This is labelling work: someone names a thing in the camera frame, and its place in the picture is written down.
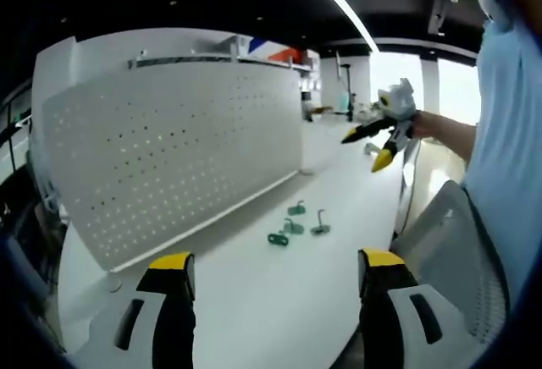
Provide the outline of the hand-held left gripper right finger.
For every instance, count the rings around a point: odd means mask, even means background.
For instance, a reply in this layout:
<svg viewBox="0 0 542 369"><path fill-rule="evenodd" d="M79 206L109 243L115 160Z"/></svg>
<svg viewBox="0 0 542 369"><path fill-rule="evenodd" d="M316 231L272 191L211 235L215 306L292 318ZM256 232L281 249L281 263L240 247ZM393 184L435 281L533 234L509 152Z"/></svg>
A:
<svg viewBox="0 0 542 369"><path fill-rule="evenodd" d="M462 314L390 251L358 252L366 368L461 368Z"/></svg>

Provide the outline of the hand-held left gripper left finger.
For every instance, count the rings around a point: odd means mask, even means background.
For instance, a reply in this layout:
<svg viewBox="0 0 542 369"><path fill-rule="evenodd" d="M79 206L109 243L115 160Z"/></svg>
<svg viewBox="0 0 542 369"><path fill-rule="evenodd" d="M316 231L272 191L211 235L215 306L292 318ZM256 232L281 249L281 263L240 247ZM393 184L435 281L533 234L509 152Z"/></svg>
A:
<svg viewBox="0 0 542 369"><path fill-rule="evenodd" d="M161 256L92 318L80 368L192 368L195 257Z"/></svg>

